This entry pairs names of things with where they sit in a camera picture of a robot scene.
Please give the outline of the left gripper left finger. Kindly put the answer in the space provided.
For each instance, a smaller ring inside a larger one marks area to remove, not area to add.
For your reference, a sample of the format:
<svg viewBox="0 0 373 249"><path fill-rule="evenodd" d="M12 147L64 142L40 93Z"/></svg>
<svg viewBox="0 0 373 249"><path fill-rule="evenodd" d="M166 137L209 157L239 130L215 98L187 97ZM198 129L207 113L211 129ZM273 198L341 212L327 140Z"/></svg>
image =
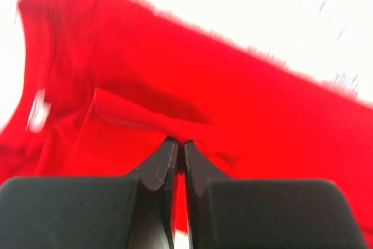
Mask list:
<svg viewBox="0 0 373 249"><path fill-rule="evenodd" d="M2 248L173 248L178 143L119 177L18 177L1 186Z"/></svg>

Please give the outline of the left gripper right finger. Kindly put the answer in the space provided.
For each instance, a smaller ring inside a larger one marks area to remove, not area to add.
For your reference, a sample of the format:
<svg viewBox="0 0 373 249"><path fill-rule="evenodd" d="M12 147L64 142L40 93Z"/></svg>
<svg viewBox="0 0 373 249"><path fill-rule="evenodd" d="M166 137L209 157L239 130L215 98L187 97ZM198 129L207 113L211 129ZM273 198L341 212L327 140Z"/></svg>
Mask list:
<svg viewBox="0 0 373 249"><path fill-rule="evenodd" d="M191 248L367 248L342 192L325 180L235 180L184 146Z"/></svg>

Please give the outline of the red t shirt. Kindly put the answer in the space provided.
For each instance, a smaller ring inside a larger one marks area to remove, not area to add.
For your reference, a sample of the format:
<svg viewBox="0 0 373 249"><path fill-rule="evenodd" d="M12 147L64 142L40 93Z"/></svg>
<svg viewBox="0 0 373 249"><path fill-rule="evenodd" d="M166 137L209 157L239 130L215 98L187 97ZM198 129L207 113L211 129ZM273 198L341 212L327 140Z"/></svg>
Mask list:
<svg viewBox="0 0 373 249"><path fill-rule="evenodd" d="M325 180L372 247L372 107L143 0L17 0L23 93L1 132L1 186L119 177L178 143L175 231L189 233L185 152L235 180Z"/></svg>

